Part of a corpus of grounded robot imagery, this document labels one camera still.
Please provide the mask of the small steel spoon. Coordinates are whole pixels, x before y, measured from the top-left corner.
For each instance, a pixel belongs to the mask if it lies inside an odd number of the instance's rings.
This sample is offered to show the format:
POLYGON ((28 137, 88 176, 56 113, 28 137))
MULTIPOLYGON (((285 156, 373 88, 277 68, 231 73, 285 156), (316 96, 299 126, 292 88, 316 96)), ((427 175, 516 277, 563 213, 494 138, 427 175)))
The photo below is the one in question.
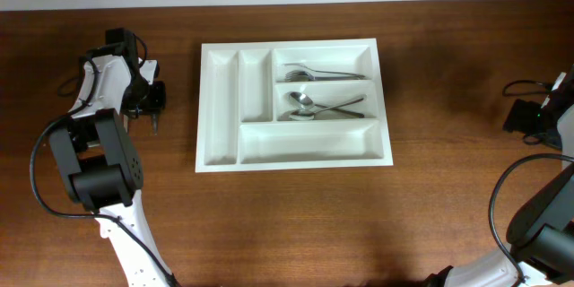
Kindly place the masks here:
POLYGON ((159 115, 158 114, 152 114, 151 115, 151 121, 152 121, 152 132, 154 135, 158 134, 158 128, 159 128, 159 115))

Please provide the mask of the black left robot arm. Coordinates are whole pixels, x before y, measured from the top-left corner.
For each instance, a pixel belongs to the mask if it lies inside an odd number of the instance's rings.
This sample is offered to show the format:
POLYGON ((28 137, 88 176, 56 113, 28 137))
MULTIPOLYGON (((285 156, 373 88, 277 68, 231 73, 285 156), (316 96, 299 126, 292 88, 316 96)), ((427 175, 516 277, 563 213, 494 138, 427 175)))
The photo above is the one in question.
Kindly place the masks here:
POLYGON ((178 285, 146 221, 143 166, 126 130, 141 116, 158 121, 166 105, 159 70, 132 31, 107 30, 104 45, 80 59, 73 107, 42 133, 80 218, 99 223, 131 286, 178 285))

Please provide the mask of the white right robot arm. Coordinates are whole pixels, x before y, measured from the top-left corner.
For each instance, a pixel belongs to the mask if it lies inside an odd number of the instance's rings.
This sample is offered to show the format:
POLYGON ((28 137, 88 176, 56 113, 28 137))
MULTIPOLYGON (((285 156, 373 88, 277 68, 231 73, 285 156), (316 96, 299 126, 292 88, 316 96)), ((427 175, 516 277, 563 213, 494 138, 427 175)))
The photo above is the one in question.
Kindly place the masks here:
POLYGON ((547 286, 573 279, 573 107, 557 120, 561 153, 538 153, 512 163, 498 179, 488 205, 488 221, 497 248, 464 266, 448 266, 424 286, 547 286), (513 170, 536 160, 562 162, 561 172, 519 208, 502 242, 494 206, 513 170))

